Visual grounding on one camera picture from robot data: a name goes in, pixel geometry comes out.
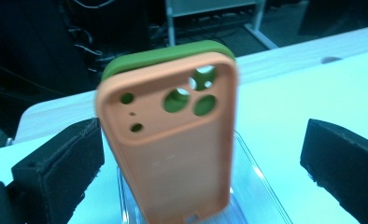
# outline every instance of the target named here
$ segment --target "orange phone case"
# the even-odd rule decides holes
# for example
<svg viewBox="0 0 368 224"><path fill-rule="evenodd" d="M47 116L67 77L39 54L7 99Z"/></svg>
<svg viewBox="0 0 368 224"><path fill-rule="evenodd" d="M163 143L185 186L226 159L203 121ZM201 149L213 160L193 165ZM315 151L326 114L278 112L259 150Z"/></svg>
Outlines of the orange phone case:
<svg viewBox="0 0 368 224"><path fill-rule="evenodd" d="M147 222L197 222L228 204L236 84L234 60L217 52L100 84L97 114Z"/></svg>

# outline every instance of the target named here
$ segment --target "cable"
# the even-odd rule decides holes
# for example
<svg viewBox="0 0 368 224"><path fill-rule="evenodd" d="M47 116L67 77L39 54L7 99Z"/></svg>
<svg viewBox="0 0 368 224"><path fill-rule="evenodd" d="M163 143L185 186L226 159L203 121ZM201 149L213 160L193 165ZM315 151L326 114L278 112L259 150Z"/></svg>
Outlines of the cable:
<svg viewBox="0 0 368 224"><path fill-rule="evenodd" d="M236 28L235 30L233 30L232 32L228 33L228 34L224 34L224 35L219 35L219 33L221 32L221 28L223 26L223 24L225 23L225 19L224 16L218 16L219 18L219 24L217 25L216 28L213 28L213 32L211 33L211 35L203 35L205 33L208 33L208 31L199 23L199 22L196 22L195 25L196 27L201 31L201 33L203 34L196 34L195 31L190 31L190 30L187 30L185 28L178 28L178 29L181 29L182 31L184 31L185 33L185 36L189 39L192 39L192 40L196 40L196 38L194 37L190 37L188 34L191 34L191 35L198 35L204 39L214 39L214 40L218 40L219 42L221 42L222 44L225 45L225 41L222 40L222 38L225 38L225 37L228 37L230 35L233 35L235 34L236 32L238 32L240 29L242 29L241 27L240 28Z"/></svg>
<svg viewBox="0 0 368 224"><path fill-rule="evenodd" d="M68 93L64 93L64 92L60 92L60 91L55 91L55 90L52 90L52 89L50 89L50 88L48 88L48 87L45 87L45 86L39 85L39 84L37 84L37 83L35 83L35 82L33 82L33 81L31 81L31 80L29 80L29 79L25 78L25 77L21 77L20 75L18 75L18 74L16 74L16 73L14 73L14 72L12 72L12 71L10 71L10 70L6 69L6 68L5 68L5 67L3 67L3 66L0 66L0 69L1 69L1 70L3 70L3 71L5 71L5 72L6 72L6 73L8 73L8 74L10 74L10 75L14 76L14 77L20 78L20 79L22 79L22 80L24 80L24 81L26 81L26 82L28 82L28 83L30 83L30 84L32 84L32 85L35 85L35 86L37 86L38 88L44 89L44 90L46 90L46 91L51 91L51 92L54 92L54 93L60 94L60 95L62 95L62 96L67 96L67 95L69 95Z"/></svg>
<svg viewBox="0 0 368 224"><path fill-rule="evenodd" d="M221 44L223 44L225 46L227 46L227 44L226 44L226 42L222 38L227 37L229 35L233 35L234 33L237 32L237 30L239 30L239 29L237 29L234 32L231 32L231 33L229 33L227 35L224 35L223 37L220 37L218 35L211 35L211 36L199 35L199 34L196 34L193 31L186 31L185 29L182 29L182 28L180 28L180 29L181 30L184 30L184 36L186 38L188 38L189 40L191 40L191 41L201 41L201 40L205 40L205 39L208 39L208 40L216 40L216 41L220 42Z"/></svg>
<svg viewBox="0 0 368 224"><path fill-rule="evenodd" d="M105 7L105 6L107 6L107 5L109 5L109 4L113 3L113 2L115 2L115 0L109 0L109 1L106 1L106 2L104 2L103 4L101 4L101 5L97 6L97 7L91 7L91 6L87 6L87 5L85 5L85 4L81 3L81 2L79 2L78 0L73 0L73 1L74 1L75 3L77 3L77 4L79 4L79 5L80 5L80 6L82 6L82 7L90 8L90 9L98 9L98 8L100 8L100 7Z"/></svg>
<svg viewBox="0 0 368 224"><path fill-rule="evenodd" d="M98 72L96 69L93 69L93 68L88 68L88 71L91 71L91 72L94 72L94 73Z"/></svg>
<svg viewBox="0 0 368 224"><path fill-rule="evenodd" d="M70 33L72 33L72 32L78 32L78 31L84 33L88 37L88 44L91 45L93 43L92 35L88 31L86 31L84 29L81 29L81 28L79 28L77 26L73 26L73 25L70 25L70 27L68 28L68 32L70 32Z"/></svg>
<svg viewBox="0 0 368 224"><path fill-rule="evenodd" d="M97 55L97 56L102 56L103 55L103 52L100 51L100 50L91 50L91 49L88 49L87 47L79 45L79 44L75 44L74 46L76 46L77 48L85 49L89 53Z"/></svg>

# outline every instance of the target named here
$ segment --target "phone case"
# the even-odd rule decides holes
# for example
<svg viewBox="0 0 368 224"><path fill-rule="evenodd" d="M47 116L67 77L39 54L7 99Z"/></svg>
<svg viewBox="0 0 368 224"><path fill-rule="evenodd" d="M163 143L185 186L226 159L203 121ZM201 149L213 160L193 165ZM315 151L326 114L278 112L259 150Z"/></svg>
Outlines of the phone case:
<svg viewBox="0 0 368 224"><path fill-rule="evenodd" d="M170 48L128 54L116 58L107 65L102 75L102 81L122 72L206 52L218 52L235 60L234 54L227 47L216 41L203 40Z"/></svg>
<svg viewBox="0 0 368 224"><path fill-rule="evenodd" d="M99 86L97 114L147 222L198 222L227 205L236 82L232 58L201 52Z"/></svg>

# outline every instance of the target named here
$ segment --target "black cable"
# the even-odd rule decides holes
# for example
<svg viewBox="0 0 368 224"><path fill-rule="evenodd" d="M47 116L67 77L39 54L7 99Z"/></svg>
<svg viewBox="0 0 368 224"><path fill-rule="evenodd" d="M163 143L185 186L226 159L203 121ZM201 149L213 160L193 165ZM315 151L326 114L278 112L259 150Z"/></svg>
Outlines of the black cable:
<svg viewBox="0 0 368 224"><path fill-rule="evenodd" d="M83 34L85 34L88 38L88 44L91 45L93 44L93 37L91 35L91 33L89 33L88 31L82 29L82 28L79 28L77 26L73 26L73 25L70 25L68 27L68 32L70 32L70 34L74 33L74 32L82 32Z"/></svg>
<svg viewBox="0 0 368 224"><path fill-rule="evenodd" d="M216 40L218 42L220 42L221 44L227 46L226 42L219 36L206 36L206 35L199 35L199 34L194 34L193 32L191 31L188 31L188 32L184 32L184 36L186 38L188 38L189 40L191 41L202 41L202 40L205 40L205 39L208 39L208 40Z"/></svg>
<svg viewBox="0 0 368 224"><path fill-rule="evenodd" d="M91 7L91 6L87 6L87 5L85 5L85 4L81 3L81 2L79 2L78 0L73 0L73 1L74 1L75 3L77 3L77 4L79 4L79 5L80 5L80 6L82 6L82 7L90 8L90 9L98 9L98 8L100 8L100 7L105 7L105 6L107 6L107 5L109 5L109 4L113 3L113 2L115 2L115 0L108 0L108 1L104 2L103 4L100 4L99 6Z"/></svg>
<svg viewBox="0 0 368 224"><path fill-rule="evenodd" d="M190 37L188 36L188 33L190 34L193 34L193 35L199 35L201 36L202 38L204 39L214 39L214 40L218 40L219 42L221 42L222 44L226 45L225 44L225 41L222 40L222 38L225 38L225 37L228 37L230 35L234 35L236 32L238 32L242 27L238 27L236 28L235 30L233 30L232 32L226 34L226 35L218 35L218 33L220 32L220 29L224 23L224 18L223 17L219 17L220 18L220 22L219 22L219 26L214 30L214 32L212 33L212 35L200 35L200 34L194 34L194 31L190 31L190 30L187 30L185 28L178 28L178 29L181 29L182 31L184 31L185 33L185 36L191 40L195 40L195 41L199 41L199 40L202 40L202 39L196 39L194 37ZM199 30L201 30L202 33L207 33L207 31L205 30L204 27L202 27L199 22L196 23L196 26L199 28Z"/></svg>
<svg viewBox="0 0 368 224"><path fill-rule="evenodd" d="M92 50L92 49L89 49L88 47L85 47L83 45L80 45L80 44L75 44L74 47L77 47L77 48L80 48L80 49L84 49L85 51L93 54L93 55L96 55L96 56L102 56L103 55L103 52L96 49L96 50Z"/></svg>
<svg viewBox="0 0 368 224"><path fill-rule="evenodd" d="M32 84L32 85L34 85L34 86L38 87L38 88L41 88L41 89L43 89L43 90L50 91L50 92L54 92L54 93L60 94L60 95L62 95L62 96L67 96L67 95L69 95L68 93L64 93L64 92L61 92L61 91L55 91L55 90L52 90L52 89L50 89L50 88L48 88L48 87L42 86L42 85L40 85L40 84L38 84L38 83L35 83L35 82L33 82L32 80L29 80L29 79L27 79L27 78L25 78L25 77L22 77L22 76L20 76L20 75L18 75L18 74L16 74L16 73L14 73L14 72L12 72L12 71L10 71L10 70L6 69L6 68L5 68L5 67L3 67L3 66L0 66L0 69L1 69L1 70L3 70L4 72L6 72L6 73L8 73L8 74L10 74L10 75L12 75L12 76L14 76L14 77L17 77L17 78L19 78L19 79L21 79L21 80L24 80L24 81L26 81L26 82L28 82L28 83L30 83L30 84Z"/></svg>

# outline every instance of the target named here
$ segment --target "white surface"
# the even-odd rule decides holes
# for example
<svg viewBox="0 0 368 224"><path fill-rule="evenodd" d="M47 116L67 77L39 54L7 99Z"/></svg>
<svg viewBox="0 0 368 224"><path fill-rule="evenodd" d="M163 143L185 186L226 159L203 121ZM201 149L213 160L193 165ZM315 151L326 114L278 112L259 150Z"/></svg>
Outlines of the white surface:
<svg viewBox="0 0 368 224"><path fill-rule="evenodd" d="M239 87L236 130L293 223L358 223L300 165L309 119L368 138L368 53Z"/></svg>
<svg viewBox="0 0 368 224"><path fill-rule="evenodd" d="M95 94L95 91L88 91L29 107L21 115L14 144L56 134L70 124L95 118Z"/></svg>
<svg viewBox="0 0 368 224"><path fill-rule="evenodd" d="M237 58L240 85L368 52L368 28Z"/></svg>

